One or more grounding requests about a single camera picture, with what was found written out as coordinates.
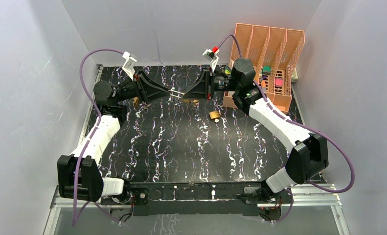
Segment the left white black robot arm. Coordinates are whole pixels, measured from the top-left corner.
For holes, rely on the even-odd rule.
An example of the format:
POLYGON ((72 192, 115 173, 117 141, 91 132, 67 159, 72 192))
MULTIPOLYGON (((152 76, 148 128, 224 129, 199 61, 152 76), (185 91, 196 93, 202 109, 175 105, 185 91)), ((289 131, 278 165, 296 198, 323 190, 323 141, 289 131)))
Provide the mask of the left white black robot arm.
POLYGON ((108 144, 127 118, 127 106, 122 102, 138 98, 148 104, 169 96, 170 89, 152 81, 140 70, 118 85, 100 80, 93 93, 100 115, 78 147, 58 159, 59 194, 63 198, 91 202, 113 196, 117 202, 126 204, 132 198, 128 182, 120 177, 102 177, 98 168, 108 144))

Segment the small brass padlock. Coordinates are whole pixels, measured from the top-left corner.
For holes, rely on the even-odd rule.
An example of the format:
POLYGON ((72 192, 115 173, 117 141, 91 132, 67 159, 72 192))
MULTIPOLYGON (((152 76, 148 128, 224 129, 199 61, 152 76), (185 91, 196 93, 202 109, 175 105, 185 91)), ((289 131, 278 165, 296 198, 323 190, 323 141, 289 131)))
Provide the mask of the small brass padlock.
POLYGON ((172 88, 169 91, 169 93, 170 93, 171 96, 176 97, 176 98, 183 98, 183 96, 184 96, 184 93, 176 91, 176 90, 174 90, 174 88, 172 88))
POLYGON ((198 105, 199 104, 199 100, 197 100, 197 99, 182 99, 182 102, 188 103, 188 104, 192 103, 194 105, 198 105))

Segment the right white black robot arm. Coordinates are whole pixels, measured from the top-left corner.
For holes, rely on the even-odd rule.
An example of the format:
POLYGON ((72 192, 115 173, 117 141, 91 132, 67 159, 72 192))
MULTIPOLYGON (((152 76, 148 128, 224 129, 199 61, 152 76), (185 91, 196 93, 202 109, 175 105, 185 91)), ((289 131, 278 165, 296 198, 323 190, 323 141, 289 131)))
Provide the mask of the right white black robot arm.
POLYGON ((205 67, 182 98, 210 100, 215 92, 233 92, 232 99, 236 107, 280 140, 289 153, 285 166, 263 180, 258 189, 236 196, 245 203, 252 200, 273 203, 282 191, 306 183, 328 167, 327 139, 293 124, 288 116, 268 100, 261 86, 256 84, 255 75, 252 61, 244 57, 234 61, 230 74, 205 67))

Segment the large brass padlock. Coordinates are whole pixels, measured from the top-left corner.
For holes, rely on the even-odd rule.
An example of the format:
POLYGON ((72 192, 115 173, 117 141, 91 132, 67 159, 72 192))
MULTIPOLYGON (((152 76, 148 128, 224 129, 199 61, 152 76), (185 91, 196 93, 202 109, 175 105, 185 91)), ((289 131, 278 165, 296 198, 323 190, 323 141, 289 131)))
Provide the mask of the large brass padlock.
POLYGON ((133 99, 133 107, 135 109, 148 109, 151 106, 151 103, 147 103, 145 101, 141 101, 138 97, 133 99))

